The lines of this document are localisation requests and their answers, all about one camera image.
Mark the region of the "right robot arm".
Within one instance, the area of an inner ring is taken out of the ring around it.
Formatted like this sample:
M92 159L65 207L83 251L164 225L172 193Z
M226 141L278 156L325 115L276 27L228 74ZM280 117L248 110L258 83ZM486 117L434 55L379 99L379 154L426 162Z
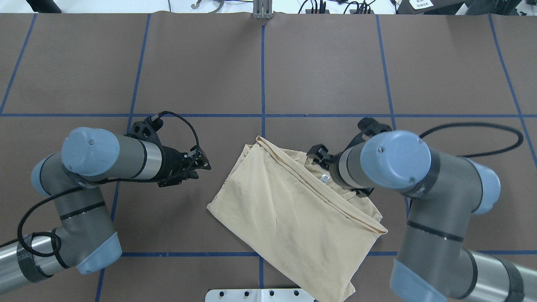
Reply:
M387 188L411 200L390 281L402 300L535 302L535 270L464 248L472 215L499 200L501 183L491 168L439 152L404 130L356 136L335 155L315 145L307 156L343 188Z

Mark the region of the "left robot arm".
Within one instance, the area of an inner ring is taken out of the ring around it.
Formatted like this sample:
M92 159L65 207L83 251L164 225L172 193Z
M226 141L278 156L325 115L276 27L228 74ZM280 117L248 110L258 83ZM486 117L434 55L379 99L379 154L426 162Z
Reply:
M108 180L170 187L211 169L199 145L177 151L162 145L157 129L142 122L125 135L76 128L61 151L34 167L32 184L54 202L61 225L30 234L18 226L16 242L1 248L2 294L65 269L88 275L119 260L123 251L100 189Z

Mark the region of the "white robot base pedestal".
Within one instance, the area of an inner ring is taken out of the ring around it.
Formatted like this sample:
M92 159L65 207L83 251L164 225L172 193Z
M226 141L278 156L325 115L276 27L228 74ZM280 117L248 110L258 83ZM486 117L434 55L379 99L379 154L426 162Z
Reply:
M216 289L205 296L206 302L316 302L303 289Z

